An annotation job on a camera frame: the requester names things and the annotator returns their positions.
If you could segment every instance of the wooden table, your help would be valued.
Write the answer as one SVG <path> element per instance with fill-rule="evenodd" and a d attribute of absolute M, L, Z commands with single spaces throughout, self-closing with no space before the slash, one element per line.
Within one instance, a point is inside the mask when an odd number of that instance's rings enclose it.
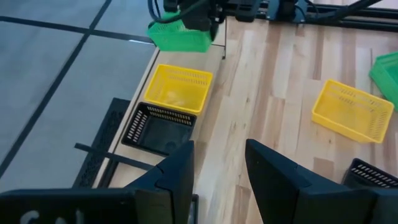
<path fill-rule="evenodd" d="M 383 144 L 359 144 L 311 122 L 312 106 L 329 78 L 381 96 L 368 72 L 378 55 L 398 50 L 396 34 L 266 21 L 245 24 L 233 18 L 228 18 L 227 27 L 222 62 L 223 40 L 206 54 L 155 52 L 110 152 L 152 165 L 163 159 L 121 144 L 120 136 L 142 101 L 153 68 L 169 63 L 215 76 L 206 111 L 198 117 L 192 136 L 200 224 L 262 223 L 244 161 L 247 138 L 335 182 L 341 182 L 355 157 L 398 174 L 397 113 Z M 110 187 L 124 187 L 144 172 L 120 164 Z"/>

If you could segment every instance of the green basket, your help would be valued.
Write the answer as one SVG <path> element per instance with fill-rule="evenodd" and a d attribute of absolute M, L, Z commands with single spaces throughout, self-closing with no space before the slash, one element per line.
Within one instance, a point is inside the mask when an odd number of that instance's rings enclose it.
<path fill-rule="evenodd" d="M 398 111 L 398 52 L 379 56 L 369 75 Z"/>
<path fill-rule="evenodd" d="M 178 13 L 166 13 L 164 17 Z M 202 32 L 185 28 L 182 20 L 169 24 L 154 23 L 147 35 L 163 51 L 173 52 L 206 52 L 211 45 L 210 31 Z"/>

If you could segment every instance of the plastic basket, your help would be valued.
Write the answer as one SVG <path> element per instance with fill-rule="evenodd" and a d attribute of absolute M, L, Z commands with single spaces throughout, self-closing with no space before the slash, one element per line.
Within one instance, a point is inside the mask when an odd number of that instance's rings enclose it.
<path fill-rule="evenodd" d="M 369 75 L 398 111 L 398 52 L 379 56 Z"/>
<path fill-rule="evenodd" d="M 144 99 L 153 104 L 200 114 L 213 74 L 171 65 L 158 65 Z"/>
<path fill-rule="evenodd" d="M 122 143 L 168 156 L 189 141 L 196 116 L 139 103 Z"/>
<path fill-rule="evenodd" d="M 355 141 L 381 143 L 393 109 L 387 100 L 328 80 L 312 109 L 312 120 Z"/>
<path fill-rule="evenodd" d="M 166 13 L 164 17 L 172 17 L 177 14 Z M 156 22 L 148 29 L 147 35 L 163 51 L 206 52 L 211 45 L 210 31 L 187 29 L 182 20 L 169 24 Z"/>
<path fill-rule="evenodd" d="M 351 188 L 398 188 L 398 179 L 361 159 L 354 159 L 343 178 L 343 184 Z"/>

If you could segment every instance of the gray floor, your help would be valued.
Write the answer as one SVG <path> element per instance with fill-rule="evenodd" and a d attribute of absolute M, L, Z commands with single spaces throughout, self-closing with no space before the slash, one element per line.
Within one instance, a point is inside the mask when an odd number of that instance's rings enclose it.
<path fill-rule="evenodd" d="M 2 0 L 0 16 L 88 27 L 103 3 Z M 149 16 L 137 20 L 147 12 L 146 1 L 112 0 L 108 10 L 96 29 L 145 35 Z M 0 162 L 81 38 L 0 21 Z M 74 144 L 91 145 L 113 98 L 131 99 L 154 49 L 91 35 L 0 178 L 0 192 L 71 187 L 86 156 Z"/>

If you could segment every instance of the yellow basket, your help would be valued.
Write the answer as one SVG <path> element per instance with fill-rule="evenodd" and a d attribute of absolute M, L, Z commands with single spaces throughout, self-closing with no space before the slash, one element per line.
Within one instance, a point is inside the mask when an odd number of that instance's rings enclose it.
<path fill-rule="evenodd" d="M 312 121 L 358 142 L 381 143 L 394 105 L 328 80 L 312 109 Z"/>
<path fill-rule="evenodd" d="M 153 104 L 200 114 L 213 74 L 171 65 L 158 65 L 144 99 Z"/>

